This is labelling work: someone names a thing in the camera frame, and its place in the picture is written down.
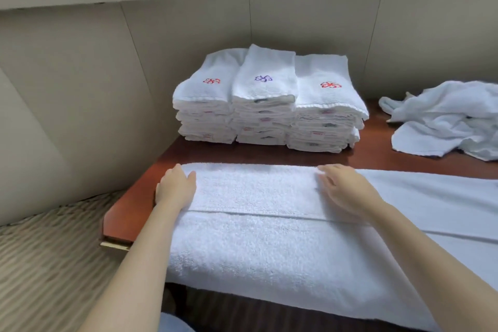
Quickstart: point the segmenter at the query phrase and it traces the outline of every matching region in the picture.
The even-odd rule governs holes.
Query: wooden table
[[[395,127],[378,106],[370,105],[370,119],[360,132],[354,149],[340,154],[307,153],[285,146],[232,145],[186,141],[179,137],[166,152],[113,205],[103,219],[105,247],[128,250],[147,221],[154,203],[154,192],[165,171],[176,163],[195,162],[320,165],[341,163],[354,168],[428,172],[474,178],[498,178],[498,163],[483,162],[460,152],[443,158],[427,158],[399,153],[391,148]]]

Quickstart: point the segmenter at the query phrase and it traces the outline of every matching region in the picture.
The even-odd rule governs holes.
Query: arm
[[[322,189],[333,203],[377,230],[447,332],[498,330],[498,292],[384,202],[366,178],[340,164],[321,165]]]
[[[171,237],[180,210],[195,193],[195,172],[168,170],[156,206],[107,289],[78,332],[157,332]]]

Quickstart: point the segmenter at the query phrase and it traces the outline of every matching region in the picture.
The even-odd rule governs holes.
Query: hand
[[[369,181],[354,168],[342,164],[319,165],[323,192],[346,211],[369,219],[385,202]]]
[[[178,211],[183,209],[194,198],[196,190],[195,178],[194,171],[190,172],[186,177],[179,164],[167,170],[156,186],[156,205],[172,202],[178,205]]]

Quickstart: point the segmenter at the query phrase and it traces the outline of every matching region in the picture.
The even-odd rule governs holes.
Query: purple embroidered logo
[[[269,75],[266,75],[264,77],[262,77],[261,75],[254,78],[256,81],[262,81],[263,83],[266,83],[267,81],[272,81],[273,79],[271,78],[271,76]]]

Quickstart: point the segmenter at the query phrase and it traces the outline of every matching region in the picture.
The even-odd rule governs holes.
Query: embroidered logo
[[[330,88],[341,88],[342,87],[339,83],[333,83],[331,81],[325,81],[325,82],[321,83],[320,86],[322,88],[328,88],[328,87],[330,87]]]
[[[267,81],[272,81],[273,79],[271,78],[271,76],[269,75],[266,75],[264,77],[262,77],[261,75],[258,76],[258,77],[255,77],[254,80],[256,81],[262,81],[263,83],[266,83]]]
[[[207,84],[220,84],[221,83],[221,80],[220,79],[206,79],[206,80],[203,80],[202,83],[207,83]]]

